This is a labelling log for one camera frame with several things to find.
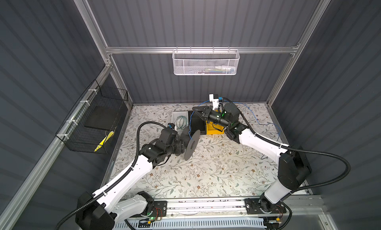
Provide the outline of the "grey perforated spool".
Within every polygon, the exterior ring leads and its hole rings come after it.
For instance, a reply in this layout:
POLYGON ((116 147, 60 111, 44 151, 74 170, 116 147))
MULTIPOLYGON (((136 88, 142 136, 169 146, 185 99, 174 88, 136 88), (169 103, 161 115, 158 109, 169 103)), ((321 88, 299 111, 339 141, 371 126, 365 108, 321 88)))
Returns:
POLYGON ((189 131, 190 127, 187 126, 180 135, 181 153, 184 154, 186 161, 192 157, 200 139, 200 130, 197 130, 192 136, 189 136, 189 131))

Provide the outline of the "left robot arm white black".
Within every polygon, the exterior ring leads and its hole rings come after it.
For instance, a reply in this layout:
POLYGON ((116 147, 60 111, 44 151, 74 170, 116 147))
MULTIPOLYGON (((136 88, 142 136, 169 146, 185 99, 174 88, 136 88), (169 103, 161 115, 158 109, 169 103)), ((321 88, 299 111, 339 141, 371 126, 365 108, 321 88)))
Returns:
POLYGON ((129 217, 149 214, 154 199, 146 192, 141 191, 126 201, 122 201, 122 197, 167 157, 179 156, 188 147, 193 148, 194 144, 186 132, 178 134, 169 127, 163 129, 160 137, 143 145, 137 160, 114 179, 92 194, 85 192, 79 197, 77 206, 88 204, 88 207, 76 213, 75 222, 83 230, 111 230, 116 223, 129 217))

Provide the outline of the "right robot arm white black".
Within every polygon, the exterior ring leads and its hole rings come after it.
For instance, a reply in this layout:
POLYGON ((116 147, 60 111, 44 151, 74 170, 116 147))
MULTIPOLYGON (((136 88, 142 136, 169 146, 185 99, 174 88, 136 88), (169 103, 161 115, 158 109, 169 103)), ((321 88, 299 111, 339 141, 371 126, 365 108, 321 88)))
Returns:
POLYGON ((225 104, 220 112, 213 110, 212 106, 193 107, 192 110, 203 121, 222 126, 230 140, 259 151, 278 165, 275 182, 260 196, 258 204, 262 212, 271 213, 281 201, 298 191, 311 174, 305 154, 289 150, 288 145, 254 132, 245 117, 241 123, 239 117, 244 115, 234 103, 225 104))

